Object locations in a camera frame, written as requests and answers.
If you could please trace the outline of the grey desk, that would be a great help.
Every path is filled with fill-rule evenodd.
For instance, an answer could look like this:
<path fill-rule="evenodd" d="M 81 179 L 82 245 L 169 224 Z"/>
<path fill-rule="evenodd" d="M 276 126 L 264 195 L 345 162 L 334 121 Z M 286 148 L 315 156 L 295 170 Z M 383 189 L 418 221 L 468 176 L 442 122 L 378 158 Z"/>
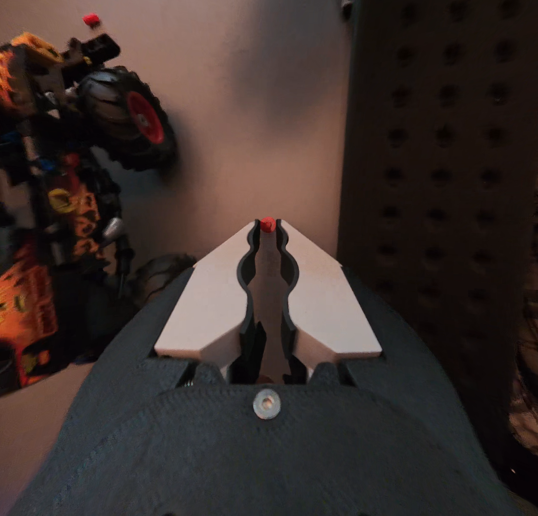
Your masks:
<path fill-rule="evenodd" d="M 180 146 L 169 172 L 111 164 L 136 263 L 202 258 L 248 222 L 283 218 L 334 255 L 349 72 L 336 0 L 1 0 L 1 40 L 54 44 L 95 12 L 119 63 L 161 100 Z M 98 362 L 1 398 L 1 515 L 299 515 L 272 479 L 254 498 L 213 434 L 190 443 L 177 359 L 153 345 L 188 275 L 119 333 Z"/>

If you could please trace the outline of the dark perforated chair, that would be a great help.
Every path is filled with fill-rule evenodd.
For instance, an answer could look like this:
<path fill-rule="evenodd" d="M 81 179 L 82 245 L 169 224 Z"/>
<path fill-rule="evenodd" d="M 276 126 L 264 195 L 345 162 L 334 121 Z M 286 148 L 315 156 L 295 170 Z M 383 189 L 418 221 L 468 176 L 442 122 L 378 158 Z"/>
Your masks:
<path fill-rule="evenodd" d="M 337 257 L 417 332 L 507 485 L 537 215 L 537 0 L 355 0 Z"/>

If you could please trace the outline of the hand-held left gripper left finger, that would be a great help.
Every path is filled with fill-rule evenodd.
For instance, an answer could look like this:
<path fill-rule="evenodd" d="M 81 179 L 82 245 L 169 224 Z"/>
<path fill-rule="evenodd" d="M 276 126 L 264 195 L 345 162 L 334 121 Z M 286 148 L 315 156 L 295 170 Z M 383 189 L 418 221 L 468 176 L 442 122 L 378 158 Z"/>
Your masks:
<path fill-rule="evenodd" d="M 258 382 L 267 335 L 249 284 L 260 233 L 254 220 L 193 266 L 155 343 L 158 356 L 214 364 L 232 384 Z"/>

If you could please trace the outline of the brick-built monster truck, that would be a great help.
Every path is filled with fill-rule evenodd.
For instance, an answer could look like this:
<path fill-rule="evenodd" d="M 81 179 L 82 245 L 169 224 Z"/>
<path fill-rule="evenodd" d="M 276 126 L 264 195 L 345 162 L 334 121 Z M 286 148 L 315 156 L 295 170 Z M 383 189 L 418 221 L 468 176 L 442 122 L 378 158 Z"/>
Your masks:
<path fill-rule="evenodd" d="M 31 212 L 22 224 L 1 197 L 2 396 L 96 361 L 139 308 L 196 263 L 165 255 L 130 277 L 120 187 L 92 151 L 101 148 L 77 106 L 80 82 L 116 67 L 106 63 L 119 54 L 103 31 L 72 38 L 63 52 L 29 32 L 1 45 L 1 173 L 10 187 L 26 187 Z"/>

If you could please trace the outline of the red rim toy wheel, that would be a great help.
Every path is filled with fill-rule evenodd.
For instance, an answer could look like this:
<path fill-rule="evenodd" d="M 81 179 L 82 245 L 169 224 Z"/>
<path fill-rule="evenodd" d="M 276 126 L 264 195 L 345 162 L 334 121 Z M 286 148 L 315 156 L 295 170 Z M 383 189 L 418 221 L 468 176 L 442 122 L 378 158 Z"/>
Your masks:
<path fill-rule="evenodd" d="M 136 72 L 123 66 L 87 75 L 77 106 L 94 133 L 95 146 L 125 170 L 165 170 L 178 158 L 167 113 Z"/>

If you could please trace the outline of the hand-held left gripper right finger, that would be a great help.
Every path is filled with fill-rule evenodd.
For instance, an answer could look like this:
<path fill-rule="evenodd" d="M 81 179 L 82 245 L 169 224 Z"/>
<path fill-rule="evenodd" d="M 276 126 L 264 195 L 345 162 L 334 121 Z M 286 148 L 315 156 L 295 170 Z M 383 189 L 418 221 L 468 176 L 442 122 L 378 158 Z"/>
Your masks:
<path fill-rule="evenodd" d="M 275 222 L 282 298 L 281 344 L 290 373 L 305 384 L 324 363 L 378 358 L 382 347 L 341 264 L 285 220 Z"/>

